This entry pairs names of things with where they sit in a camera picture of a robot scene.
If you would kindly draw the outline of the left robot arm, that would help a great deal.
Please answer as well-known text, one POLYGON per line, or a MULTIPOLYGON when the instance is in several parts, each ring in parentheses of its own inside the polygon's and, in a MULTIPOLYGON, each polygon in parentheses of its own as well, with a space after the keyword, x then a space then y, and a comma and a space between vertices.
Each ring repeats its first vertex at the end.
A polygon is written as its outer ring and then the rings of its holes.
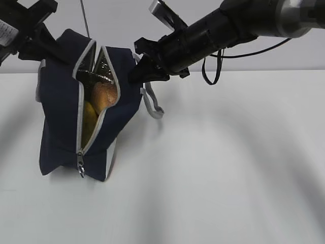
POLYGON ((57 6, 57 1, 37 1, 29 8, 18 1, 1 1, 1 63, 10 55, 20 60, 49 58, 65 65, 73 63, 44 24, 57 6))

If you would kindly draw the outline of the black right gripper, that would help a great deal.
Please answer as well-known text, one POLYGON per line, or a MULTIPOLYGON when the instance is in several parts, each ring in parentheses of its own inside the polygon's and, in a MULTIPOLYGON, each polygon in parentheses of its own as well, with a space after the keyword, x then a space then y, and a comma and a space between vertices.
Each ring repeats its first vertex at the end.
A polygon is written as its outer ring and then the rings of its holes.
POLYGON ((132 53, 136 65, 128 73, 129 83, 168 81, 171 76, 189 76, 188 67, 211 54, 211 37, 192 26, 176 30, 158 41, 140 38, 132 53))

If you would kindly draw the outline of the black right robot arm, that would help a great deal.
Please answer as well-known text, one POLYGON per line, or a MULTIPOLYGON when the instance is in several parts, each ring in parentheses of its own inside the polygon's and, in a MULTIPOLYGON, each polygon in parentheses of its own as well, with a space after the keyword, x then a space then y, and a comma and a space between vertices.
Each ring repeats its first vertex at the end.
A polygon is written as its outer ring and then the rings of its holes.
POLYGON ((324 1, 223 1, 191 25, 163 1, 154 1, 149 10, 172 32, 158 41, 135 42, 141 59, 128 75, 134 84, 185 78, 198 61, 260 36, 294 39, 324 28, 324 1))

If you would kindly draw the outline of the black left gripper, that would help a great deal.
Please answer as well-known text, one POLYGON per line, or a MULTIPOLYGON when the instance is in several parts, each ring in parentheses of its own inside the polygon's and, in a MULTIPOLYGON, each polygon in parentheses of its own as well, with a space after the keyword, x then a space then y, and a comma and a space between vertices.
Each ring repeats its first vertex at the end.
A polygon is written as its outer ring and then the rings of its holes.
POLYGON ((1 61, 18 52, 21 60, 52 59, 69 65, 71 59, 40 24, 57 10, 58 2, 41 0, 29 8, 18 1, 1 1, 1 61))

